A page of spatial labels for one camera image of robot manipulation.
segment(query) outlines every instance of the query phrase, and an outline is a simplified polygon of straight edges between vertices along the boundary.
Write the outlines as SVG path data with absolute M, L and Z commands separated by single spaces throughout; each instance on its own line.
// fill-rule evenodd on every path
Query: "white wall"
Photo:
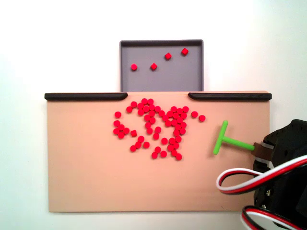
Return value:
M 274 131 L 307 120 L 306 15 L 305 0 L 0 1 L 0 229 L 240 229 L 238 213 L 49 213 L 44 93 L 119 91 L 120 40 L 203 39 L 205 90 L 271 92 Z

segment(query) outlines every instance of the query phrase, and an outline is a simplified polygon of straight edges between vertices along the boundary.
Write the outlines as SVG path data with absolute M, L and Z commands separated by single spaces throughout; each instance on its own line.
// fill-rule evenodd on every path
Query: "green t-shaped pusher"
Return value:
M 226 132 L 227 126 L 228 126 L 228 121 L 227 120 L 223 121 L 219 137 L 216 140 L 216 144 L 215 144 L 215 147 L 214 147 L 214 150 L 213 150 L 214 155 L 217 155 L 219 153 L 219 150 L 220 150 L 220 147 L 221 147 L 221 144 L 222 144 L 223 141 L 230 143 L 230 144 L 233 144 L 233 145 L 240 146 L 242 148 L 245 148 L 245 149 L 248 149 L 248 150 L 251 150 L 251 151 L 253 151 L 255 149 L 255 146 L 253 146 L 253 145 L 250 145 L 250 144 L 247 144 L 247 143 L 244 143 L 242 141 L 238 141 L 238 140 L 235 140 L 235 139 L 232 139 L 232 138 L 225 137 L 225 132 Z

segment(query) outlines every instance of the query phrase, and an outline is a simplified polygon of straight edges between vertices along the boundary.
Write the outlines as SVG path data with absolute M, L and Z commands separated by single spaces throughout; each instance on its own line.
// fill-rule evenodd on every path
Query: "white wire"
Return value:
M 228 169 L 228 170 L 225 170 L 224 172 L 222 172 L 222 173 L 217 177 L 216 183 L 215 183 L 215 184 L 216 184 L 216 187 L 217 187 L 219 190 L 222 190 L 222 191 L 231 191 L 231 190 L 239 189 L 239 188 L 248 186 L 248 185 L 250 185 L 250 184 L 253 184 L 253 183 L 255 183 L 255 182 L 257 182 L 257 181 L 259 181 L 259 180 L 261 180 L 261 179 L 263 179 L 263 178 L 265 178 L 265 177 L 271 175 L 272 173 L 275 173 L 275 172 L 279 171 L 280 169 L 286 168 L 286 167 L 288 167 L 289 165 L 292 165 L 292 164 L 294 164 L 294 163 L 297 163 L 297 162 L 299 162 L 299 161 L 301 161 L 301 160 L 305 160 L 305 159 L 307 159 L 307 155 L 301 156 L 301 157 L 298 157 L 298 158 L 294 158 L 294 159 L 292 159 L 292 160 L 290 160 L 290 161 L 287 161 L 287 162 L 285 162 L 285 163 L 283 163 L 283 164 L 281 164 L 281 165 L 279 165 L 279 166 L 277 166 L 277 167 L 275 167 L 275 168 L 273 168 L 273 169 L 270 169 L 270 170 L 268 170 L 268 171 L 266 171 L 266 172 L 264 172 L 264 173 L 260 173 L 260 172 L 257 172 L 257 171 L 251 170 L 251 169 L 244 169 L 244 168 Z M 250 180 L 248 180 L 248 181 L 245 181 L 245 182 L 243 182 L 243 183 L 241 183 L 241 184 L 237 184 L 237 185 L 234 185 L 234 186 L 222 187 L 222 186 L 219 185 L 219 181 L 220 181 L 220 179 L 224 176 L 224 174 L 229 173 L 229 172 L 233 172 L 233 171 L 238 171 L 238 170 L 240 170 L 240 171 L 246 171 L 246 172 L 251 172 L 251 173 L 255 173 L 255 174 L 258 174 L 259 176 L 256 176 L 256 177 L 254 177 L 253 179 L 250 179 Z

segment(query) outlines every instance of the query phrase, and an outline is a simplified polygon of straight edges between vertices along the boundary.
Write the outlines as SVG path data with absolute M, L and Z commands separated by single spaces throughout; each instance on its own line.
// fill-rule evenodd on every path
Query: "red disc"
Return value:
M 180 134 L 184 135 L 186 133 L 186 130 L 184 128 L 180 129 Z
M 165 126 L 170 127 L 172 125 L 172 122 L 170 120 L 165 121 Z
M 145 128 L 150 128 L 151 126 L 152 126 L 152 124 L 150 122 L 145 123 Z
M 159 112 L 159 116 L 160 117 L 163 117 L 165 115 L 165 112 L 163 111 L 163 110 L 161 110 L 160 112 Z
M 133 110 L 133 108 L 132 108 L 131 106 L 128 106 L 128 107 L 126 108 L 127 113 L 131 113 L 132 110 Z
M 149 112 L 149 116 L 154 116 L 155 115 L 155 112 L 154 111 L 150 111 Z
M 167 152 L 166 151 L 162 151 L 160 154 L 161 154 L 162 158 L 165 158 L 167 156 Z
M 167 150 L 170 151 L 170 152 L 173 151 L 173 150 L 174 150 L 174 146 L 168 145 L 168 146 L 167 146 Z
M 127 135 L 130 132 L 130 129 L 124 128 L 123 132 L 124 132 L 125 135 Z
M 173 150 L 171 154 L 172 154 L 172 157 L 175 157 L 177 155 L 177 150 Z
M 143 103 L 138 103 L 138 109 L 143 109 L 144 108 L 144 104 Z
M 115 122 L 113 122 L 115 127 L 118 127 L 120 125 L 120 121 L 116 120 Z
M 203 122 L 203 121 L 206 120 L 206 117 L 205 117 L 204 115 L 200 115 L 199 120 L 200 120 L 201 122 Z
M 173 107 L 171 108 L 171 111 L 172 111 L 173 113 L 175 113 L 175 112 L 177 111 L 176 106 L 173 106 Z
M 154 129 L 154 131 L 156 132 L 156 133 L 161 133 L 161 127 L 159 127 L 159 126 L 157 126 L 155 129 Z
M 146 115 L 144 116 L 144 120 L 145 120 L 145 121 L 149 121 L 149 119 L 150 119 L 150 116 L 149 116 L 148 114 L 146 114 Z
M 196 111 L 193 111 L 193 112 L 191 113 L 191 116 L 192 116 L 193 118 L 196 118 L 196 117 L 198 116 L 198 113 L 197 113 Z
M 138 137 L 138 141 L 142 143 L 144 141 L 144 137 L 143 136 L 139 136 Z
M 130 147 L 130 151 L 131 151 L 131 152 L 135 152 L 135 151 L 136 151 L 136 147 L 135 147 L 135 145 L 131 145 L 131 147 Z
M 152 158 L 153 158 L 153 159 L 157 159 L 157 157 L 158 157 L 158 153 L 153 152 L 153 153 L 152 153 Z
M 179 133 L 179 131 L 178 131 L 178 130 L 175 130 L 175 131 L 173 132 L 173 134 L 174 134 L 174 136 L 175 136 L 175 137 L 177 137 L 177 136 L 179 136 L 179 135 L 180 135 L 180 133 Z
M 148 128 L 146 132 L 147 132 L 148 135 L 151 135 L 153 133 L 153 129 L 152 128 Z
M 145 105 L 143 110 L 144 110 L 144 113 L 147 113 L 149 111 L 149 106 Z
M 144 110 L 139 109 L 139 110 L 138 110 L 138 115 L 143 116 L 143 115 L 144 115 Z
M 152 124 L 154 124 L 154 123 L 155 123 L 155 118 L 154 118 L 154 117 L 150 118 L 150 119 L 149 119 L 149 122 L 152 123 Z
M 154 101 L 153 101 L 153 99 L 148 99 L 148 104 L 153 104 L 154 103 Z
M 146 98 L 143 98 L 143 99 L 141 100 L 141 102 L 143 103 L 143 105 L 145 105 L 145 104 L 147 104 L 147 99 L 146 99 Z
M 159 135 L 158 133 L 154 133 L 154 134 L 153 134 L 153 138 L 154 138 L 155 140 L 158 140 L 159 137 L 160 137 L 160 135 Z
M 184 106 L 184 107 L 182 108 L 182 111 L 185 112 L 185 113 L 187 113 L 187 112 L 189 111 L 189 107 Z
M 137 141 L 137 142 L 135 143 L 135 147 L 136 147 L 137 149 L 139 149 L 141 146 L 142 146 L 142 143 L 140 143 L 139 141 Z
M 159 106 L 156 106 L 155 108 L 154 108 L 154 110 L 158 113 L 158 112 L 160 112 L 161 111 L 161 107 L 159 107 Z
M 143 147 L 144 147 L 145 149 L 149 148 L 149 142 L 147 142 L 147 141 L 144 142 Z
M 166 139 L 166 138 L 162 138 L 161 143 L 162 143 L 163 145 L 166 145 L 166 144 L 167 144 L 167 139 Z
M 113 133 L 114 133 L 115 135 L 117 135 L 117 134 L 119 133 L 119 129 L 118 129 L 118 128 L 115 128 L 115 129 L 113 130 Z
M 169 139 L 169 143 L 170 143 L 171 145 L 173 145 L 175 142 L 176 142 L 176 141 L 175 141 L 175 138 L 170 138 L 170 139 Z
M 118 134 L 118 138 L 119 139 L 123 139 L 124 136 L 125 136 L 125 134 L 123 132 L 119 132 L 119 134 Z
M 180 153 L 177 153 L 176 155 L 176 160 L 180 161 L 182 159 L 182 155 Z
M 186 128 L 186 127 L 187 127 L 187 123 L 182 122 L 182 123 L 181 123 L 181 127 L 182 127 L 182 128 Z
M 155 147 L 155 148 L 154 148 L 154 151 L 155 151 L 156 153 L 161 152 L 161 147 L 159 147 L 159 146 Z
M 115 114 L 114 114 L 114 115 L 115 115 L 115 117 L 116 117 L 116 118 L 120 118 L 121 113 L 120 113 L 120 112 L 115 112 Z
M 181 140 L 182 140 L 181 136 L 177 136 L 177 137 L 175 137 L 175 141 L 176 141 L 177 143 L 180 143 L 180 142 L 181 142 Z

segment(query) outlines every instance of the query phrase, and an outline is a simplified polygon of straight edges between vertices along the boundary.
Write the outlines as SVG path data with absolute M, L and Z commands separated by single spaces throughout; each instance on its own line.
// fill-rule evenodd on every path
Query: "red token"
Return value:
M 147 132 L 148 135 L 151 135 L 153 133 L 153 129 L 152 128 L 148 128 L 146 132 Z
M 163 117 L 165 115 L 165 112 L 163 111 L 163 110 L 161 110 L 160 112 L 159 112 L 159 116 L 160 117 Z
M 170 143 L 171 145 L 173 145 L 175 142 L 176 142 L 176 141 L 175 141 L 175 138 L 170 138 L 170 139 L 169 139 L 169 143 Z
M 162 129 L 161 129 L 161 127 L 157 126 L 157 127 L 154 129 L 154 131 L 155 131 L 156 133 L 161 133 Z
M 115 129 L 113 130 L 113 133 L 114 133 L 115 135 L 117 135 L 117 134 L 119 133 L 119 128 L 115 128 Z
M 149 116 L 154 116 L 155 115 L 155 112 L 154 111 L 150 111 L 149 112 Z
M 167 146 L 167 150 L 170 151 L 170 152 L 173 151 L 173 150 L 174 150 L 174 146 L 168 145 L 168 146 Z
M 136 132 L 136 130 L 133 130 L 133 131 L 131 131 L 130 133 L 131 133 L 131 136 L 133 136 L 133 137 L 136 137 L 136 136 L 138 135 L 137 132 Z
M 159 147 L 159 146 L 155 147 L 155 148 L 154 148 L 154 151 L 155 151 L 156 153 L 161 152 L 161 147 Z
M 175 113 L 175 112 L 177 111 L 176 106 L 171 107 L 171 111 L 172 111 L 173 113 Z
M 169 121 L 169 120 L 165 121 L 165 126 L 166 127 L 170 127 L 171 125 L 172 125 L 171 121 Z
M 138 106 L 137 102 L 131 102 L 131 107 L 136 108 Z
M 151 126 L 152 126 L 152 124 L 150 122 L 145 123 L 145 128 L 150 128 Z
M 124 132 L 125 135 L 127 135 L 130 132 L 130 129 L 124 128 L 123 132 Z
M 179 148 L 179 143 L 174 143 L 174 149 L 178 149 Z
M 182 159 L 182 155 L 180 154 L 180 153 L 178 153 L 177 155 L 176 155 L 176 160 L 177 161 L 180 161 Z
M 186 118 L 188 117 L 188 115 L 187 115 L 186 113 L 182 113 L 182 114 L 180 115 L 180 117 L 181 117 L 182 119 L 186 119 Z
M 150 116 L 149 116 L 148 114 L 146 114 L 146 115 L 144 116 L 144 120 L 145 120 L 145 121 L 149 121 L 149 119 L 150 119 Z
M 153 134 L 153 138 L 154 138 L 155 140 L 158 140 L 159 137 L 160 137 L 160 135 L 159 135 L 158 133 L 154 133 L 154 134 Z
M 118 134 L 118 138 L 119 139 L 123 139 L 124 136 L 125 136 L 125 134 L 123 132 L 119 132 L 119 134 Z
M 184 135 L 186 133 L 186 130 L 184 128 L 180 129 L 180 134 Z
M 143 98 L 143 99 L 141 100 L 141 102 L 143 103 L 143 105 L 146 105 L 146 104 L 147 104 L 147 99 L 146 99 L 146 98 Z
M 114 114 L 114 115 L 115 115 L 115 117 L 116 117 L 116 118 L 120 118 L 121 113 L 120 113 L 120 112 L 115 112 L 115 114 Z
M 145 105 L 143 110 L 144 110 L 144 113 L 147 113 L 149 111 L 149 107 L 147 105 Z
M 167 156 L 167 152 L 166 151 L 162 151 L 160 154 L 161 154 L 162 158 L 165 158 Z
M 133 108 L 132 108 L 131 106 L 128 106 L 128 107 L 126 108 L 127 113 L 131 113 L 132 110 L 133 110 Z
M 177 137 L 177 136 L 179 136 L 179 135 L 180 135 L 180 133 L 179 133 L 179 131 L 178 131 L 178 130 L 175 130 L 175 131 L 173 132 L 173 134 L 174 134 L 174 136 L 175 136 L 175 137 Z
M 120 125 L 120 121 L 116 120 L 115 122 L 113 122 L 115 127 L 118 127 Z
M 148 104 L 153 104 L 154 103 L 154 101 L 153 101 L 153 99 L 148 99 Z
M 187 112 L 189 111 L 189 107 L 184 106 L 184 107 L 182 108 L 182 111 L 185 112 L 185 113 L 187 113 Z
M 144 141 L 144 137 L 143 136 L 139 136 L 138 137 L 138 141 L 142 143 Z
M 131 147 L 130 147 L 130 151 L 131 151 L 131 152 L 135 152 L 135 151 L 136 151 L 136 147 L 135 147 L 135 145 L 131 145 Z
M 118 126 L 118 129 L 119 129 L 120 131 L 123 131 L 123 130 L 124 130 L 124 128 L 125 128 L 125 126 L 124 126 L 124 125 L 119 125 L 119 126 Z
M 172 116 L 173 116 L 173 112 L 172 112 L 172 111 L 168 111 L 168 112 L 166 113 L 166 115 L 167 115 L 168 117 L 172 117 Z
M 175 140 L 176 140 L 177 143 L 180 143 L 182 138 L 181 138 L 181 136 L 177 136 L 177 137 L 175 137 Z
M 181 127 L 182 127 L 182 128 L 186 128 L 186 127 L 187 127 L 187 123 L 182 122 L 182 123 L 181 123 Z
M 199 120 L 200 120 L 201 122 L 203 122 L 203 121 L 206 120 L 206 117 L 205 117 L 204 115 L 200 115 Z
M 175 125 L 177 125 L 177 120 L 173 119 L 171 123 L 172 123 L 172 126 L 175 126 Z
M 142 146 L 142 143 L 140 143 L 139 141 L 137 141 L 137 142 L 135 143 L 135 147 L 136 147 L 137 149 L 139 149 L 141 146 Z
M 172 157 L 177 156 L 177 150 L 173 150 L 173 151 L 171 152 L 171 154 L 172 154 Z
M 144 104 L 143 103 L 138 103 L 138 109 L 143 109 L 144 108 Z
M 183 119 L 181 117 L 178 117 L 177 122 L 181 124 L 183 122 Z
M 149 142 L 147 142 L 147 141 L 144 142 L 143 147 L 144 147 L 145 149 L 149 148 Z
M 139 114 L 140 116 L 143 116 L 143 115 L 144 115 L 144 110 L 139 109 L 139 110 L 138 110 L 138 114 Z
M 166 139 L 166 138 L 162 138 L 161 143 L 162 143 L 163 145 L 166 145 L 166 144 L 167 144 L 167 139 Z
M 158 153 L 153 152 L 153 153 L 152 153 L 152 158 L 153 158 L 153 159 L 157 159 L 157 157 L 158 157 Z
M 159 106 L 156 106 L 155 108 L 154 108 L 154 110 L 158 113 L 158 112 L 160 112 L 161 111 L 161 107 L 159 107 Z
M 193 111 L 193 112 L 191 113 L 191 116 L 192 116 L 193 118 L 196 118 L 196 117 L 198 116 L 198 113 L 197 113 L 196 111 Z
M 152 123 L 152 124 L 154 124 L 154 123 L 155 123 L 155 118 L 154 118 L 154 117 L 150 118 L 150 119 L 149 119 L 149 122 Z

